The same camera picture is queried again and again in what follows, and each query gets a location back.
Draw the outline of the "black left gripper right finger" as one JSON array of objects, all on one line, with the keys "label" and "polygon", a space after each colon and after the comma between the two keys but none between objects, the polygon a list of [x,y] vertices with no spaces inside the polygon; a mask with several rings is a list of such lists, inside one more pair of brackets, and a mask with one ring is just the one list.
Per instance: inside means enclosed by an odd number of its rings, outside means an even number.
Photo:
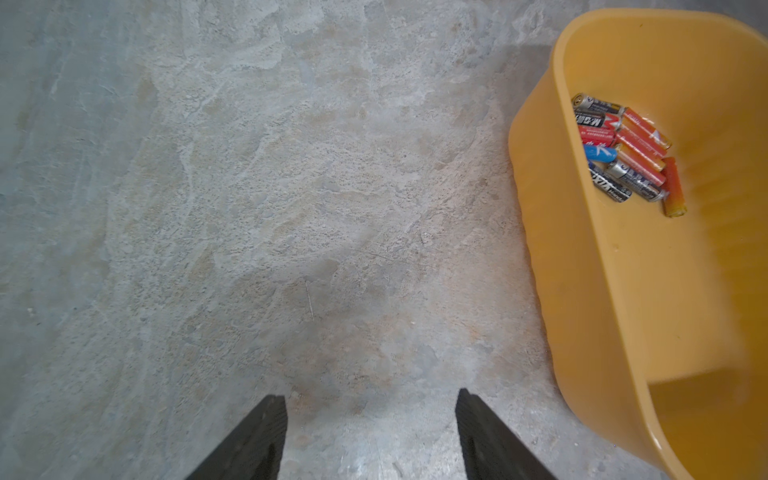
[{"label": "black left gripper right finger", "polygon": [[469,480],[556,479],[479,395],[462,388],[455,414]]}]

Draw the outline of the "blue battery in box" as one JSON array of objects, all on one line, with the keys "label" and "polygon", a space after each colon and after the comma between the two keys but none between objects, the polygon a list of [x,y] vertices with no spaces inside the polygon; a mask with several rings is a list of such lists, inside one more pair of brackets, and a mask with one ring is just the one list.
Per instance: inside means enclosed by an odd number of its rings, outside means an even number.
[{"label": "blue battery in box", "polygon": [[583,149],[586,159],[589,162],[608,164],[614,162],[618,158],[617,150],[611,147],[584,145]]}]

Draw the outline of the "silver black battery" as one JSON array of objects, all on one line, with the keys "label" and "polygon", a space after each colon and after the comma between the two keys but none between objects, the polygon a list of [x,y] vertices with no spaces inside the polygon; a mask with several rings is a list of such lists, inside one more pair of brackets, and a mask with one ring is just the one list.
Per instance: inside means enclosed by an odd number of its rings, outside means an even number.
[{"label": "silver black battery", "polygon": [[664,189],[657,187],[620,160],[614,160],[613,162],[606,164],[604,171],[616,182],[630,189],[648,202],[664,200],[668,195]]}]

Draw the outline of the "dark grey battery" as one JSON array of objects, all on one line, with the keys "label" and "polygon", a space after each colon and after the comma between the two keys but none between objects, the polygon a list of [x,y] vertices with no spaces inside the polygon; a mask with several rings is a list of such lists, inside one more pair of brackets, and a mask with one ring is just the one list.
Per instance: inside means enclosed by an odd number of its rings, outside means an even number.
[{"label": "dark grey battery", "polygon": [[572,106],[575,111],[608,113],[621,116],[625,107],[616,103],[603,101],[584,93],[579,93],[572,98]]}]

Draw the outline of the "red orange battery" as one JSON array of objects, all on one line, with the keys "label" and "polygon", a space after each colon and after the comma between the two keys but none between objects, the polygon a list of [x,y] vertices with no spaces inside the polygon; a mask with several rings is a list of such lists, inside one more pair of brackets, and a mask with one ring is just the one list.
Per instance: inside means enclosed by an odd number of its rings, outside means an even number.
[{"label": "red orange battery", "polygon": [[657,171],[651,162],[636,154],[633,150],[626,150],[623,145],[619,145],[616,148],[616,154],[618,160],[626,164],[629,168],[640,174],[653,185],[661,187],[666,182],[666,177]]}]

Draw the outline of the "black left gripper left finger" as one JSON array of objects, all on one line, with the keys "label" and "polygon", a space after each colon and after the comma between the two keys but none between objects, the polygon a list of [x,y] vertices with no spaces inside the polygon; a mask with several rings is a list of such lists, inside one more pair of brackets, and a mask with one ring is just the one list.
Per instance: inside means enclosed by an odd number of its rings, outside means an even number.
[{"label": "black left gripper left finger", "polygon": [[187,479],[275,480],[279,475],[287,429],[285,397],[267,395]]}]

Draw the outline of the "yellow plastic storage box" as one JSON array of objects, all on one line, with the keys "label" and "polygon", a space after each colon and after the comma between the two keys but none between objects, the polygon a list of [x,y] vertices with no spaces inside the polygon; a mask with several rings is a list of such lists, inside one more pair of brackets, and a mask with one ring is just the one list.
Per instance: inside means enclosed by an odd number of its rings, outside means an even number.
[{"label": "yellow plastic storage box", "polygon": [[[633,107],[671,139],[684,216],[593,185],[579,93]],[[569,408],[672,478],[765,478],[765,37],[711,13],[585,13],[556,41],[508,145]]]}]

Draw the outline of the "red white battery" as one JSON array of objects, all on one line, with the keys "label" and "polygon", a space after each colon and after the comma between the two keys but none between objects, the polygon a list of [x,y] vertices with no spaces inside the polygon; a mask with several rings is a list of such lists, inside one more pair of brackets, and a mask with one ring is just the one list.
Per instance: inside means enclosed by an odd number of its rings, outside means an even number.
[{"label": "red white battery", "polygon": [[623,109],[622,121],[629,129],[643,138],[655,149],[666,152],[671,148],[671,140],[665,136],[653,122],[644,118],[630,107],[625,107]]}]

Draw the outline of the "red battery in box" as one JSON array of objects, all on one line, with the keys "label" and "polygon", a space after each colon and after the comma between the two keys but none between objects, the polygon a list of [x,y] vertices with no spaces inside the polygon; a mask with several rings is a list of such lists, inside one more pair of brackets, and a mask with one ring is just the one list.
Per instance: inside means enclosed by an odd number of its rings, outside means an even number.
[{"label": "red battery in box", "polygon": [[578,131],[583,145],[613,147],[617,142],[616,133],[609,129],[579,125]]}]

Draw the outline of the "red battery lying bottom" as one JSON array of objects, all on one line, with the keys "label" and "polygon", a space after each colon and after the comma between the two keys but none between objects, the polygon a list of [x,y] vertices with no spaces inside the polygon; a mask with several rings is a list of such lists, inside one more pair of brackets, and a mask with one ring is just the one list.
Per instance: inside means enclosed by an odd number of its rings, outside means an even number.
[{"label": "red battery lying bottom", "polygon": [[667,157],[664,162],[665,168],[662,173],[666,177],[666,182],[663,188],[667,192],[663,199],[664,213],[669,218],[681,217],[687,213],[687,205],[677,162],[674,157]]}]

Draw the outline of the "blue black AAA battery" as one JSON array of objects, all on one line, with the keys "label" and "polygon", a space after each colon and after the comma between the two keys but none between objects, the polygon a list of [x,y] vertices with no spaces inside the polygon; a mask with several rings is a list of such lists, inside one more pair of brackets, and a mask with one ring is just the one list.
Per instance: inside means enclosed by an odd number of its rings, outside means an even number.
[{"label": "blue black AAA battery", "polygon": [[614,202],[623,203],[631,198],[631,190],[609,178],[595,163],[589,162],[588,168],[593,185]]}]

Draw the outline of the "black red battery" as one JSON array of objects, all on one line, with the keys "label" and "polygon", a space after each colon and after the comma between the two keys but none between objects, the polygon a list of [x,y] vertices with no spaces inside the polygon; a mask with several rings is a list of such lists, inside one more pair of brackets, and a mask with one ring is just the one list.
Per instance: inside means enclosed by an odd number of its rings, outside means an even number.
[{"label": "black red battery", "polygon": [[611,131],[617,131],[621,127],[621,118],[611,113],[576,110],[574,116],[576,123],[580,126],[602,128]]}]

